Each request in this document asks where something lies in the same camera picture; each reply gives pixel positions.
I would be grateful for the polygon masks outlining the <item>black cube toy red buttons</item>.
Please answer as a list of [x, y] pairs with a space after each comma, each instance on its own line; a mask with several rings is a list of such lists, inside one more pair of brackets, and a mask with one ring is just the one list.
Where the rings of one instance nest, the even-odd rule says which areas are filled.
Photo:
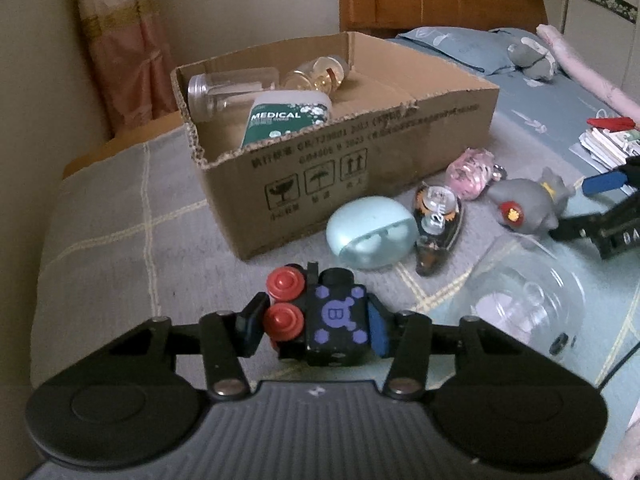
[[354, 366], [369, 353], [367, 289], [351, 270], [279, 266], [266, 289], [271, 306], [262, 324], [279, 360]]

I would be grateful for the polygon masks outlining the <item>clear plastic dome container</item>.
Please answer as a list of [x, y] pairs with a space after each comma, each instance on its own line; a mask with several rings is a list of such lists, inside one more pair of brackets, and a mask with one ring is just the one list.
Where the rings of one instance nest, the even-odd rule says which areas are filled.
[[449, 317], [476, 316], [562, 361], [582, 328], [585, 292], [575, 273], [535, 237], [497, 237], [451, 298]]

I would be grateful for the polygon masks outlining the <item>stack of cards and papers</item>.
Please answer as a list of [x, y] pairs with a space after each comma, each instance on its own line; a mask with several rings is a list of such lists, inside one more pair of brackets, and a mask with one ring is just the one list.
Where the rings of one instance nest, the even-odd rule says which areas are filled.
[[639, 155], [639, 129], [628, 117], [596, 117], [570, 150], [591, 160], [601, 172], [626, 164]]

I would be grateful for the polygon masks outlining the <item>grey elephant toy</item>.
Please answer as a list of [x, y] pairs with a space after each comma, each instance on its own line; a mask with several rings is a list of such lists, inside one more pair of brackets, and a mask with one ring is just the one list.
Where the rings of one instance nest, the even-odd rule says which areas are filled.
[[514, 178], [488, 188], [488, 200], [495, 206], [500, 226], [528, 235], [541, 235], [559, 226], [561, 214], [575, 195], [574, 185], [544, 167], [537, 180]]

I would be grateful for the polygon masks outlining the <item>blue floral bed sheet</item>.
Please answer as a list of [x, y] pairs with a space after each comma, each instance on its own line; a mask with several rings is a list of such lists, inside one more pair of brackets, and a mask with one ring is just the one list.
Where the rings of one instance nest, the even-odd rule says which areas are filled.
[[[418, 50], [396, 42], [394, 44]], [[482, 77], [499, 88], [496, 112], [512, 124], [536, 136], [552, 151], [565, 158], [585, 176], [600, 174], [601, 170], [591, 160], [574, 154], [570, 148], [578, 142], [587, 129], [587, 120], [596, 117], [616, 117], [618, 113], [600, 101], [578, 82], [558, 70], [552, 81], [536, 81], [527, 78], [516, 66], [513, 72], [483, 75], [446, 56], [434, 55], [453, 62], [462, 70]]]

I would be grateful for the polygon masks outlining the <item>light blue round case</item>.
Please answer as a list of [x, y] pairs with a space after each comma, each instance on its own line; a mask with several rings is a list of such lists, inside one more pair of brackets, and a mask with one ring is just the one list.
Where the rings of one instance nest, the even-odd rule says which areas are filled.
[[326, 224], [326, 241], [349, 268], [392, 266], [412, 251], [419, 236], [416, 220], [392, 198], [368, 196], [338, 208]]

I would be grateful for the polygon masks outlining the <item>pink pig figurine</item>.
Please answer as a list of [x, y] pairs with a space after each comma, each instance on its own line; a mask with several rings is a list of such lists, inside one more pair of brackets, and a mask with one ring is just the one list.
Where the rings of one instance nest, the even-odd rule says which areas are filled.
[[489, 185], [506, 180], [506, 170], [486, 148], [467, 148], [446, 169], [446, 185], [460, 200], [476, 200]]

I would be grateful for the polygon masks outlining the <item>correction tape dispenser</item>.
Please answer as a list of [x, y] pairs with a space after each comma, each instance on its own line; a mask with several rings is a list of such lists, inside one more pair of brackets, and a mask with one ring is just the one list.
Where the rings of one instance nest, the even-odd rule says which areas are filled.
[[429, 276], [454, 250], [462, 227], [462, 201], [446, 185], [422, 182], [416, 190], [413, 218], [418, 227], [416, 273]]

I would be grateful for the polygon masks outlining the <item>grey plush toy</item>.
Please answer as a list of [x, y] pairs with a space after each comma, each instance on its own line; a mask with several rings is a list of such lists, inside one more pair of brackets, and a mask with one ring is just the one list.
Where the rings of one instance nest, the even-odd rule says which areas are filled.
[[551, 51], [536, 40], [522, 37], [506, 50], [511, 62], [529, 79], [552, 81], [558, 70]]

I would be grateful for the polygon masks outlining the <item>blue floral pillow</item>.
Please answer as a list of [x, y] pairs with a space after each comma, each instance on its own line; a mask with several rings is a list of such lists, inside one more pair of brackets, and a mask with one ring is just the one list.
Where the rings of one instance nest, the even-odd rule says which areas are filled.
[[513, 72], [508, 47], [523, 37], [538, 40], [532, 32], [505, 27], [478, 30], [463, 27], [422, 26], [402, 32], [394, 40], [405, 46], [446, 56], [483, 75]]

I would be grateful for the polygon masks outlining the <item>brown cardboard box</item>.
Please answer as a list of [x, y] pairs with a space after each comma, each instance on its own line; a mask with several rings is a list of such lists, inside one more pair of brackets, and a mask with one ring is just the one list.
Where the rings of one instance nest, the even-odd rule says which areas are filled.
[[495, 84], [437, 56], [360, 32], [288, 39], [177, 67], [178, 107], [201, 73], [273, 67], [281, 73], [336, 54], [352, 70], [331, 118], [244, 144], [246, 110], [184, 118], [198, 178], [231, 251], [247, 260], [317, 232], [365, 195], [394, 196], [489, 139]]

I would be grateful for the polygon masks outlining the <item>green white medical wipes pack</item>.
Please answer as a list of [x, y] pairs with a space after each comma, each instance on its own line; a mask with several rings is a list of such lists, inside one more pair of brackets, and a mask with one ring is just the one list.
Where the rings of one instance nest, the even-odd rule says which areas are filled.
[[248, 114], [242, 148], [262, 140], [287, 136], [307, 127], [323, 125], [332, 113], [332, 101], [312, 90], [262, 92]]

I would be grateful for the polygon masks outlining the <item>clear empty plastic jar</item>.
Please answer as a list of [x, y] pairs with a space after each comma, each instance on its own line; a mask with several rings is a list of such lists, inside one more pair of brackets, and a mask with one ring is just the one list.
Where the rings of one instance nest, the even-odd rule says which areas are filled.
[[276, 90], [280, 74], [275, 67], [244, 68], [192, 76], [188, 109], [194, 122], [209, 122], [227, 108], [251, 103], [259, 93]]

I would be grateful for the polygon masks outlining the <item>jar of golden capsules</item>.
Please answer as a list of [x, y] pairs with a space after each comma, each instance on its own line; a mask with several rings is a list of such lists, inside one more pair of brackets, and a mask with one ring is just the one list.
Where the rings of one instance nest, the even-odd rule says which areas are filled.
[[349, 73], [349, 62], [339, 55], [319, 56], [286, 74], [281, 81], [281, 88], [320, 91], [330, 96], [337, 92]]

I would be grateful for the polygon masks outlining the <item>pink patterned curtain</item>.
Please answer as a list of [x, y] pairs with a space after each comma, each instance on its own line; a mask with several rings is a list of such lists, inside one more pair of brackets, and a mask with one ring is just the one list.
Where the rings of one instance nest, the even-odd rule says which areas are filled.
[[177, 110], [157, 0], [77, 0], [80, 27], [116, 134]]

